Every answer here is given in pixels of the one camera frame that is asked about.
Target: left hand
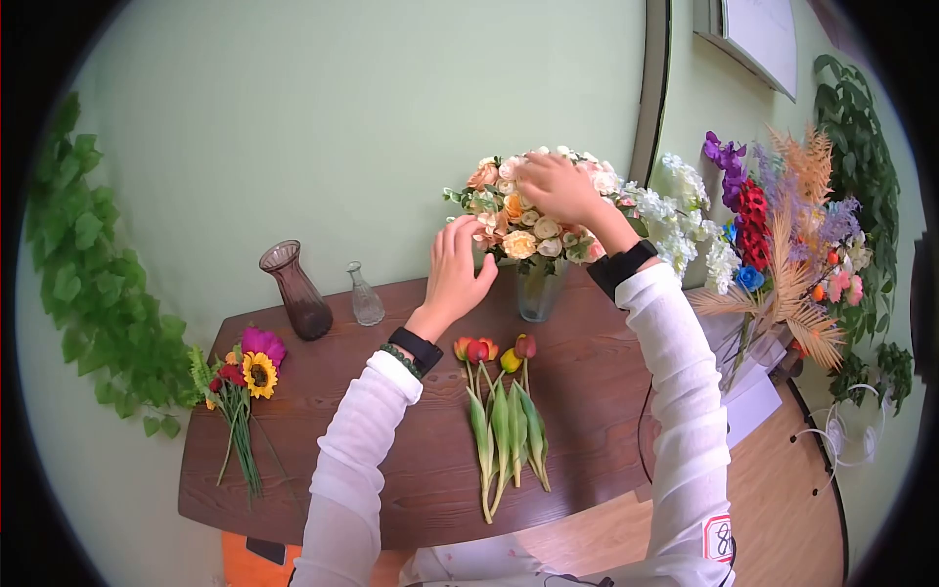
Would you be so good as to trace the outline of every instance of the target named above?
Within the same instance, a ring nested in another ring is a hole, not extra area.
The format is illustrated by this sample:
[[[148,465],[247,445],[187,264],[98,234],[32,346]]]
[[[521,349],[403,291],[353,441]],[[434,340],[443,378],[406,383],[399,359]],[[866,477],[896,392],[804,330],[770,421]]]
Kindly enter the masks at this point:
[[[466,215],[437,233],[430,252],[427,295],[405,328],[436,343],[451,324],[483,300],[499,270],[490,253],[485,256],[479,276],[475,275],[472,236],[482,230],[483,225],[475,216]]]

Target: small glass bottle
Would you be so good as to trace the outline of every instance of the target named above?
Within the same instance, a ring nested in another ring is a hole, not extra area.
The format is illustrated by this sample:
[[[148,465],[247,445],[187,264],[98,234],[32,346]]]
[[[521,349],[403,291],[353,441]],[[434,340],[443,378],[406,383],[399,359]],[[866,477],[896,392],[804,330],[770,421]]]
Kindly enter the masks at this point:
[[[352,312],[363,326],[375,326],[385,317],[385,306],[371,286],[362,279],[362,263],[352,261],[346,268],[352,278]]]

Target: white sleeve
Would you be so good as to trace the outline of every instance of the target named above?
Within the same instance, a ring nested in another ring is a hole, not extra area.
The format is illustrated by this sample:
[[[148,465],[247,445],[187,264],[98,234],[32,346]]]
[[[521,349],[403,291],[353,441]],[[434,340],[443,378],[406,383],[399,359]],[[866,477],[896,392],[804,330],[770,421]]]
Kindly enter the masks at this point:
[[[626,325],[639,337],[652,371],[652,415],[662,431],[653,447],[646,560],[607,574],[630,585],[718,585],[729,568],[705,558],[703,523],[729,511],[731,453],[714,353],[668,264],[653,265],[619,284],[616,304],[629,310]],[[733,575],[725,584],[732,583]]]
[[[381,551],[378,465],[394,442],[405,408],[421,397],[421,382],[389,353],[368,360],[321,437],[310,485],[303,551],[291,587],[368,587]]]

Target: clear glass vase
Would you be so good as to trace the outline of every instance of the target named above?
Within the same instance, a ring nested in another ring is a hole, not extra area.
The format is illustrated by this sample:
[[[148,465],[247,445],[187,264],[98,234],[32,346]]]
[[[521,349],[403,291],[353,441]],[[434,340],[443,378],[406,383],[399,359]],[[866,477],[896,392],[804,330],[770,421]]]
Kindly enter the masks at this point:
[[[316,340],[330,331],[332,310],[300,266],[298,240],[285,240],[270,247],[258,265],[277,280],[290,326],[297,336]]]
[[[362,279],[362,263],[352,261],[346,268],[352,278],[352,312],[363,326],[375,326],[385,317],[385,306],[371,286]]]
[[[529,322],[544,322],[564,289],[568,261],[542,255],[534,255],[531,260],[519,264],[516,270],[518,313]]]

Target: blue rose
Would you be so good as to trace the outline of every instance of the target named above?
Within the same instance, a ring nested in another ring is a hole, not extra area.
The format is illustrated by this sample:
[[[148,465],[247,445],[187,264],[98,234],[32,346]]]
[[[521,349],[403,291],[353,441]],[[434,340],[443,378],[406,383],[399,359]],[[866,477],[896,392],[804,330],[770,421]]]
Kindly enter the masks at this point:
[[[762,273],[757,271],[752,265],[747,265],[737,271],[737,276],[733,279],[737,282],[737,285],[746,291],[756,291],[760,289],[760,286],[766,281]]]

